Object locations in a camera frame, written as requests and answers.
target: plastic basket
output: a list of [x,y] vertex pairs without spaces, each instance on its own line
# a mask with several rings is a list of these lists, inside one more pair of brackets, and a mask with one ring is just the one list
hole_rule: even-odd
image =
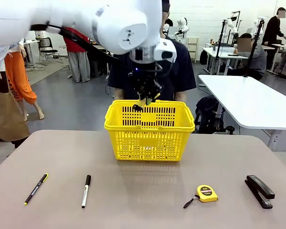
[[136,100],[116,100],[108,108],[104,127],[109,131],[117,160],[179,161],[194,118],[182,102],[157,100],[143,111]]

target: basket rim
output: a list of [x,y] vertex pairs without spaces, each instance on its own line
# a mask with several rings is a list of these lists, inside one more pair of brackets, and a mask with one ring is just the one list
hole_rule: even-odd
[[157,132],[157,131],[162,131],[162,132],[179,132],[179,133],[189,133],[195,130],[195,124],[194,124],[194,117],[192,115],[192,112],[190,108],[184,103],[184,102],[179,102],[179,101],[163,101],[163,100],[156,100],[154,103],[161,103],[161,104],[181,104],[184,106],[186,115],[188,120],[191,122],[191,126],[158,126],[157,128],[145,128],[141,125],[134,125],[134,126],[120,126],[120,125],[110,125],[108,124],[108,117],[110,116],[114,105],[118,103],[122,104],[135,104],[139,100],[115,100],[113,103],[109,106],[107,114],[105,116],[105,123],[104,123],[104,128],[109,131],[136,131],[136,132]]

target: black marker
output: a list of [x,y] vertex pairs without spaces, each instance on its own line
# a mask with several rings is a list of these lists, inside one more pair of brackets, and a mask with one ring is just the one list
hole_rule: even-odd
[[85,189],[84,189],[84,196],[82,198],[82,208],[85,208],[85,206],[86,206],[86,199],[87,199],[88,187],[90,185],[90,182],[91,182],[91,176],[87,175],[86,185],[85,185]]
[[31,192],[31,194],[29,195],[29,197],[25,200],[24,205],[27,205],[29,203],[29,201],[32,199],[32,197],[35,195],[36,191],[39,189],[40,185],[45,182],[45,180],[48,178],[49,174],[45,174],[43,175],[43,177],[40,179],[40,181],[38,182],[38,184],[36,185],[36,187],[34,188],[34,190]]

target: drawer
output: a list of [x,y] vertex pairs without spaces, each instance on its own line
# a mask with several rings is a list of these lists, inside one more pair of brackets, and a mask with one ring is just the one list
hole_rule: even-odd
[[189,45],[189,47],[188,47],[187,49],[188,49],[188,51],[190,51],[190,52],[195,52],[196,49],[197,49],[197,46],[196,46],[196,45]]
[[196,52],[190,52],[191,59],[196,59]]
[[189,37],[188,39],[189,44],[197,44],[197,37]]

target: brown apron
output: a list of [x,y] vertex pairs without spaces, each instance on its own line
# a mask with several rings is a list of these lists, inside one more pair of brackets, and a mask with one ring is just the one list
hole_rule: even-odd
[[29,135],[29,129],[10,90],[8,93],[0,93],[0,138],[10,142]]

